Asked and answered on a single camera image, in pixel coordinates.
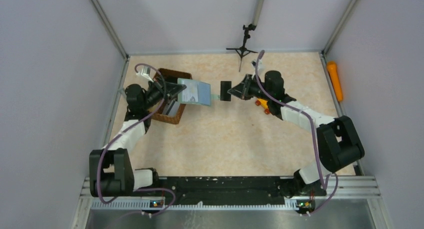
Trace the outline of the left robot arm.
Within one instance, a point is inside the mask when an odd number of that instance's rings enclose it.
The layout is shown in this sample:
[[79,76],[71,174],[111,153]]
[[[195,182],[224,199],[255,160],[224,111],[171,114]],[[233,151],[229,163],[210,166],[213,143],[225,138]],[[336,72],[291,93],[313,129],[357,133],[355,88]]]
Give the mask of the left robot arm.
[[150,109],[175,99],[185,89],[184,84],[161,79],[148,82],[148,89],[135,83],[124,89],[127,108],[121,129],[103,148],[89,154],[89,188],[93,197],[131,196],[158,181],[154,168],[133,169],[130,151],[150,128]]

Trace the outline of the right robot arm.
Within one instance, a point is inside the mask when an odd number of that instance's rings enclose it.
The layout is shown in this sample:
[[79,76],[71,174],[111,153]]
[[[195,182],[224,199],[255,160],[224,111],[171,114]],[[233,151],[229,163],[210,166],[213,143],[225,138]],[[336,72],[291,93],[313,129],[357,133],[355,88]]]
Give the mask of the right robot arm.
[[365,149],[350,117],[328,116],[302,105],[286,93],[284,79],[276,70],[266,72],[264,81],[256,74],[246,74],[235,86],[222,81],[220,92],[223,101],[230,101],[231,97],[244,101],[252,98],[265,100],[270,114],[311,133],[315,161],[293,174],[288,185],[290,196],[324,186],[325,177],[365,156]]

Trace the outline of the green leather card holder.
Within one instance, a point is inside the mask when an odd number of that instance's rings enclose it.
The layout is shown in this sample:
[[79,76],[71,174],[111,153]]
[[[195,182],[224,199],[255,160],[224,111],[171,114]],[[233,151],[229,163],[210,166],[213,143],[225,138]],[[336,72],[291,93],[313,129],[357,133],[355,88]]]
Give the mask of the green leather card holder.
[[211,106],[212,100],[219,101],[221,99],[220,95],[212,94],[209,83],[187,78],[178,78],[177,83],[186,86],[177,95],[177,101],[180,104]]

